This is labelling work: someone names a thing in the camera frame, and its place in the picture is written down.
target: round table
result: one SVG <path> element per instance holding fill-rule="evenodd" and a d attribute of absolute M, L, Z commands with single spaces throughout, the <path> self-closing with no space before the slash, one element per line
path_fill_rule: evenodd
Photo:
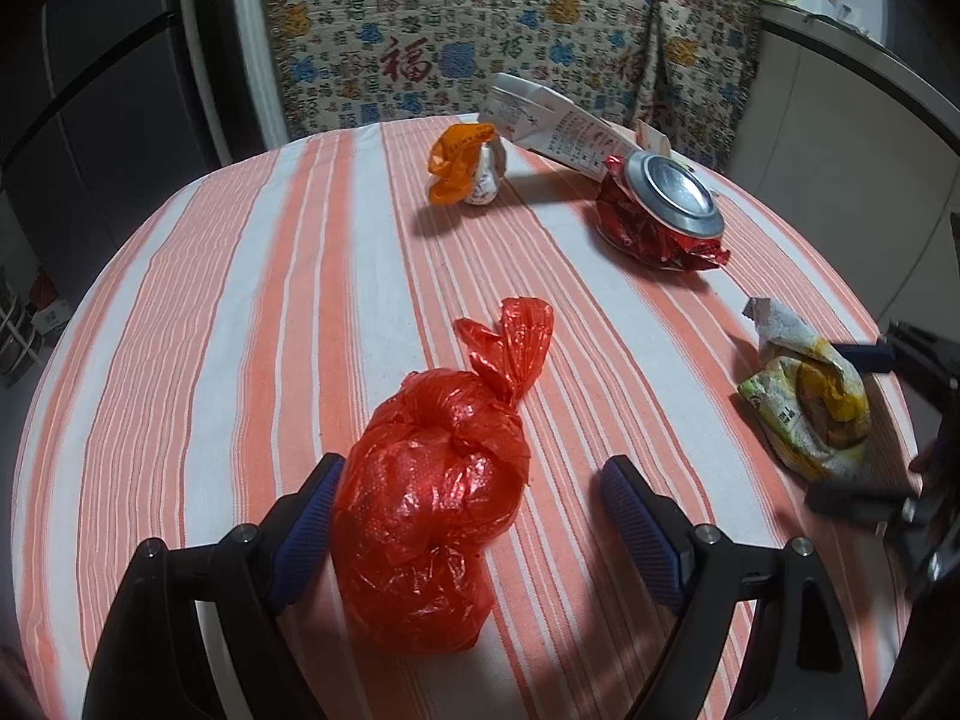
<path fill-rule="evenodd" d="M 546 299 L 556 331 L 520 405 L 530 485 L 488 551 L 496 607 L 472 651 L 386 655 L 349 630 L 327 565 L 281 627 L 329 716 L 623 717 L 673 620 L 598 512 L 592 480 L 618 453 L 736 541 L 810 536 L 875 702 L 905 627 L 899 574 L 877 542 L 805 510 L 736 395 L 757 369 L 748 296 L 838 341 L 874 340 L 869 314 L 796 231 L 695 165 L 733 251 L 702 274 L 613 250 L 592 228 L 596 185 L 516 148 L 493 205 L 428 207 L 426 154 L 453 121 L 328 132 L 198 179 L 90 290 L 37 389 L 14 488 L 17 615 L 52 720 L 80 716 L 141 539 L 212 543 L 258 522 L 323 452 L 346 454 L 408 372 L 468 368 L 451 322 L 493 322 L 508 295 Z M 867 384 L 872 471 L 901 478 L 916 450 L 904 399 L 892 377 Z M 723 714 L 751 615 L 741 604 L 706 716 Z"/>

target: crushed red can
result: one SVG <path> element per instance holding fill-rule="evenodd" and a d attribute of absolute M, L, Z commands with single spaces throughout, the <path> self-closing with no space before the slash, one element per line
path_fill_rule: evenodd
<path fill-rule="evenodd" d="M 724 222 L 709 190 L 669 157 L 608 156 L 596 198 L 597 230 L 645 265 L 708 271 L 726 265 Z"/>

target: metal screw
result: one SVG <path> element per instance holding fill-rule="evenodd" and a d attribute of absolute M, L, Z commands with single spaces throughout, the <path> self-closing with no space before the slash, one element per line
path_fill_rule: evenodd
<path fill-rule="evenodd" d="M 913 522 L 917 516 L 917 502 L 913 498 L 907 498 L 904 501 L 904 507 L 901 509 L 901 519 L 904 522 Z"/>
<path fill-rule="evenodd" d="M 813 554 L 813 542 L 806 536 L 791 538 L 790 548 L 800 555 L 800 557 L 807 557 Z"/>
<path fill-rule="evenodd" d="M 940 558 L 937 557 L 937 553 L 933 553 L 933 557 L 930 557 L 930 562 L 926 565 L 926 576 L 930 581 L 940 579 Z"/>
<path fill-rule="evenodd" d="M 714 525 L 698 525 L 693 529 L 693 533 L 704 544 L 715 544 L 723 536 L 720 529 Z"/>
<path fill-rule="evenodd" d="M 163 550 L 160 539 L 148 538 L 147 543 L 144 545 L 144 550 L 147 557 L 156 557 L 157 555 L 160 555 L 160 552 Z"/>
<path fill-rule="evenodd" d="M 243 523 L 243 525 L 237 525 L 230 531 L 230 538 L 234 541 L 239 541 L 241 544 L 248 544 L 253 541 L 255 537 L 256 525 L 251 525 L 248 522 Z"/>

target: black cabinet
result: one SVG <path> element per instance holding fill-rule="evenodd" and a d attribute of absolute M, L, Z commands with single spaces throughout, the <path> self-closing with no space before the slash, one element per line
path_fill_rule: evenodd
<path fill-rule="evenodd" d="M 109 234 L 126 241 L 176 190 L 214 167 L 184 98 L 165 30 L 86 85 L 64 108 L 80 176 Z"/>
<path fill-rule="evenodd" d="M 171 0 L 47 1 L 47 50 L 55 93 L 138 29 L 178 9 Z"/>
<path fill-rule="evenodd" d="M 77 175 L 59 117 L 26 143 L 4 180 L 34 252 L 56 288 L 78 305 L 117 247 Z"/>
<path fill-rule="evenodd" d="M 52 99 L 41 16 L 38 7 L 27 12 L 0 45 L 0 160 Z"/>

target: blue gripper pad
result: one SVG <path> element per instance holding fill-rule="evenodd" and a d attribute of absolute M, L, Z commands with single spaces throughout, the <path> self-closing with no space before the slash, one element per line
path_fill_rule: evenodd
<path fill-rule="evenodd" d="M 689 579 L 686 564 L 688 560 L 692 560 L 692 548 L 683 550 L 685 539 L 681 536 L 678 543 L 676 533 L 671 538 L 664 531 L 659 517 L 651 509 L 659 503 L 658 498 L 632 466 L 629 470 L 624 469 L 624 461 L 626 464 L 630 463 L 622 455 L 613 457 L 604 464 L 601 471 L 600 493 L 604 509 L 616 525 L 627 552 L 630 553 L 656 603 L 669 608 L 674 614 L 679 614 L 685 601 L 683 589 Z M 640 484 L 646 488 L 643 490 L 646 495 L 641 495 L 637 489 L 639 485 L 632 484 L 628 479 L 627 473 L 630 470 L 631 475 L 637 476 Z"/>
<path fill-rule="evenodd" d="M 272 576 L 264 603 L 280 614 L 304 594 L 328 549 L 330 509 L 336 494 L 344 459 L 338 457 L 314 488 L 272 558 Z"/>

